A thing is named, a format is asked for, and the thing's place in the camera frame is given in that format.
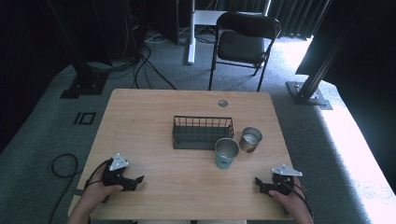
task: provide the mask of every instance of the desk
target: desk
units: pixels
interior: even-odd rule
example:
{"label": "desk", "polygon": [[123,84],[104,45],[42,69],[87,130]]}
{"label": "desk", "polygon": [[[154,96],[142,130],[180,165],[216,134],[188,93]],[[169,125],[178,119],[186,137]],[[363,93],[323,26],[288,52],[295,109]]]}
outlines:
{"label": "desk", "polygon": [[[228,105],[221,107],[219,100]],[[255,126],[263,140],[253,153],[240,150],[227,170],[213,150],[173,149],[175,115],[233,118],[234,140]],[[265,92],[114,90],[78,189],[92,171],[120,153],[124,176],[145,176],[136,191],[117,192],[92,219],[284,219],[282,206],[260,194],[257,176],[271,183],[271,168],[291,166],[271,97]],[[75,196],[69,213],[78,201]]]}
{"label": "desk", "polygon": [[[265,0],[263,15],[268,14],[271,0]],[[195,62],[195,25],[216,25],[216,21],[225,11],[195,10],[195,0],[191,0],[191,37],[188,63]]]}

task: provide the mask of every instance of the wire basket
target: wire basket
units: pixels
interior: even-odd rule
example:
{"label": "wire basket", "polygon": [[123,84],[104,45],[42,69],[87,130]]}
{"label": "wire basket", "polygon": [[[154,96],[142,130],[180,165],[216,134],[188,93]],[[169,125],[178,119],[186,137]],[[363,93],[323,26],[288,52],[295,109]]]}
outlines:
{"label": "wire basket", "polygon": [[233,138],[233,119],[174,116],[174,149],[215,149],[223,137]]}

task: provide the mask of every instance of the chair backrest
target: chair backrest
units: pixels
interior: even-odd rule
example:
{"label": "chair backrest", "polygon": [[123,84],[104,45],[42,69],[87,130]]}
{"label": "chair backrest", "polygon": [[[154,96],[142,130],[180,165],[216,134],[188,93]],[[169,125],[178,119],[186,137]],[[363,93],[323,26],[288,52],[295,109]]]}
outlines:
{"label": "chair backrest", "polygon": [[280,33],[277,19],[263,15],[239,12],[225,12],[217,20],[217,29],[234,30],[241,35],[262,37],[275,40]]}

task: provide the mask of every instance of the gray carpet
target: gray carpet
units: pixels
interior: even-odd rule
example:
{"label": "gray carpet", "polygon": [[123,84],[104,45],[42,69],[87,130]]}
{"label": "gray carpet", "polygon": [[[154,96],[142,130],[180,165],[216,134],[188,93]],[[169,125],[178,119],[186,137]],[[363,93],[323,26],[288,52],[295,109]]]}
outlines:
{"label": "gray carpet", "polygon": [[[200,37],[213,39],[210,35]],[[161,72],[161,76],[177,89],[207,90],[213,46],[197,41],[195,64],[187,65],[188,43],[184,39],[181,42],[177,46],[170,41],[153,38],[147,43],[150,56],[147,49],[143,49],[142,53],[145,57],[149,56],[148,60]],[[322,82],[319,86],[332,104],[333,110],[330,111],[317,106],[295,105],[290,97],[285,82],[306,79],[306,76],[295,76],[294,72],[308,43],[288,37],[276,41],[262,91],[271,94],[293,166],[304,173],[301,181],[314,211],[315,222],[390,221],[390,211],[396,211],[395,195],[377,169],[369,148],[360,138],[361,133],[334,85]],[[110,74],[101,95],[85,95],[75,100],[60,99],[75,76],[71,66],[53,79],[34,112],[0,155],[0,223],[50,221],[51,212],[69,181],[69,178],[59,178],[52,173],[52,161],[59,155],[71,153],[78,158],[77,170],[83,168],[111,92],[118,88],[136,88],[134,74],[138,67],[131,72]],[[255,91],[259,77],[249,76],[250,72],[246,68],[219,65],[212,90]],[[141,89],[171,89],[161,76],[150,66],[143,66],[137,74],[137,85]],[[75,124],[78,113],[95,113],[93,123]],[[351,130],[347,133],[348,138],[355,141],[357,148],[341,143],[344,135],[338,133],[344,129]],[[359,158],[363,157],[364,161],[351,159],[351,151],[358,151]],[[75,172],[74,166],[70,157],[64,157],[56,162],[55,169],[68,175]],[[78,180],[79,175],[61,200],[53,223],[66,222],[68,206]]]}

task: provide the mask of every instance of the stainless steel cup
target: stainless steel cup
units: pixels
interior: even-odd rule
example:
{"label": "stainless steel cup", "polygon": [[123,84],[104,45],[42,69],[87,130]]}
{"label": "stainless steel cup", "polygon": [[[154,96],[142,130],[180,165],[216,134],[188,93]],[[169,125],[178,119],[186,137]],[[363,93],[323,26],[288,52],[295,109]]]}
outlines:
{"label": "stainless steel cup", "polygon": [[216,165],[221,169],[228,169],[233,159],[238,155],[239,147],[231,138],[220,138],[215,145]]}
{"label": "stainless steel cup", "polygon": [[260,143],[262,140],[262,132],[260,130],[253,128],[253,127],[247,127],[242,131],[242,137],[241,140],[239,141],[239,147],[247,152],[251,153],[253,152],[257,145]]}

